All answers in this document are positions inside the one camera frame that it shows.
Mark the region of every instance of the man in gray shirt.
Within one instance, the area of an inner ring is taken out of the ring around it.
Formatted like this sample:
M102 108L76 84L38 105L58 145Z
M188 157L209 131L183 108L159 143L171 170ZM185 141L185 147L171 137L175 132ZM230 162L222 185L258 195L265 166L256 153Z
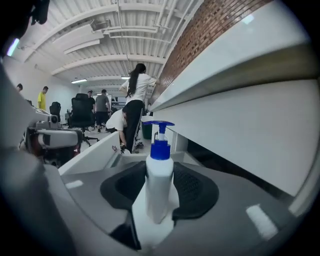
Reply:
M101 95L98 95L95 99L95 118L96 126L98 127L98 133L101 132L101 124L106 123L109 119L108 109L111 110L109 99L107 97L107 91L103 89Z

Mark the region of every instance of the ceiling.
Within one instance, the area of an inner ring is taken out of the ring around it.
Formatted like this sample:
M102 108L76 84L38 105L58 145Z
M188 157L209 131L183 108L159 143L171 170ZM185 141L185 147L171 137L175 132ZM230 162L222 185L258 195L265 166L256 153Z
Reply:
M50 0L47 22L29 26L13 58L94 93L119 87L137 63L158 78L203 0ZM153 92L150 86L149 98Z

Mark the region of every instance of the ponytail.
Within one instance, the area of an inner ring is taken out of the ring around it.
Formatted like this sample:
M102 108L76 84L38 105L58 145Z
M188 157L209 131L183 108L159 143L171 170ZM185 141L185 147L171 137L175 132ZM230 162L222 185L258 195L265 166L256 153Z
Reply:
M144 64L138 63L135 66L135 69L130 74L129 88L128 88L126 98L131 97L135 94L137 89L137 81L138 81L139 74L142 74L145 72L146 72L146 66Z

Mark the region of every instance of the bottle body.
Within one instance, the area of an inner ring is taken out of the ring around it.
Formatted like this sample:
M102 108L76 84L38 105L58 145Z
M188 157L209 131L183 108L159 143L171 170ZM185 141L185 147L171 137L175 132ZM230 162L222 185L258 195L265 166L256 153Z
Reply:
M146 209L154 223L161 223L166 216L169 192L172 185L174 161L156 160L150 155L146 158Z

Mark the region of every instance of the woman with long hair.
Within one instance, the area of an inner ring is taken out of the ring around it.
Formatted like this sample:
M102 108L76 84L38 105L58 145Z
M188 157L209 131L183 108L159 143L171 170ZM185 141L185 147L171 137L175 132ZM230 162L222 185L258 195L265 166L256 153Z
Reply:
M136 65L130 74L130 79L120 87L126 94L127 128L125 133L126 148L132 153L135 134L141 118L141 110L147 94L148 85L153 85L156 79L146 74L146 66L142 63Z

